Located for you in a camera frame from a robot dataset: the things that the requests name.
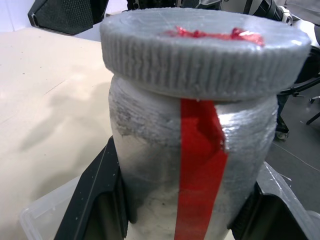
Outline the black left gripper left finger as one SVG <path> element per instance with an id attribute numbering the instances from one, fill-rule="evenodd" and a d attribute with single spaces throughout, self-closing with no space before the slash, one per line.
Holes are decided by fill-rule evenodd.
<path id="1" fill-rule="evenodd" d="M 114 139 L 80 176 L 54 240 L 125 240 L 127 203 Z"/>

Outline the grey ribbed jar lid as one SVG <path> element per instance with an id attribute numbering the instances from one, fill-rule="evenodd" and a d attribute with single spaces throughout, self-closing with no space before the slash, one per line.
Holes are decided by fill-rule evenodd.
<path id="1" fill-rule="evenodd" d="M 140 88 L 172 97 L 244 100 L 297 79 L 311 41 L 266 18 L 218 10 L 150 8 L 100 24 L 105 66 Z"/>

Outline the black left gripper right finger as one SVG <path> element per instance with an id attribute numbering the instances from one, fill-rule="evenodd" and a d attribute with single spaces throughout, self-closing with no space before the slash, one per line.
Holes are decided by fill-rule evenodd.
<path id="1" fill-rule="evenodd" d="M 234 240 L 313 240 L 311 216 L 267 162 L 229 229 Z"/>

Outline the grey jar with red tape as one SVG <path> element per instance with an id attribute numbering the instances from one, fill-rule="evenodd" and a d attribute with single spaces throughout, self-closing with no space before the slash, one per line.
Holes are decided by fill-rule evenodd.
<path id="1" fill-rule="evenodd" d="M 179 101 L 113 77 L 111 129 L 131 221 L 125 240 L 174 240 L 180 170 Z M 224 240 L 245 203 L 275 133 L 274 96 L 222 103 L 218 117 L 230 159 L 204 240 Z"/>

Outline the clear plastic box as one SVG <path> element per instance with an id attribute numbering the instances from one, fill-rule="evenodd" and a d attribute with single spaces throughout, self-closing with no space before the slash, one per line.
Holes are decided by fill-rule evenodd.
<path id="1" fill-rule="evenodd" d="M 76 177 L 24 208 L 19 222 L 28 240 L 54 240 L 80 177 Z"/>

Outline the silver black robot torso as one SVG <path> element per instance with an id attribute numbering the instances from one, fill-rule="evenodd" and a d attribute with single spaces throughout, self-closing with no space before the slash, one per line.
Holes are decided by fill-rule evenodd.
<path id="1" fill-rule="evenodd" d="M 154 8 L 193 8 L 220 10 L 243 7 L 246 0 L 126 0 L 128 10 Z"/>

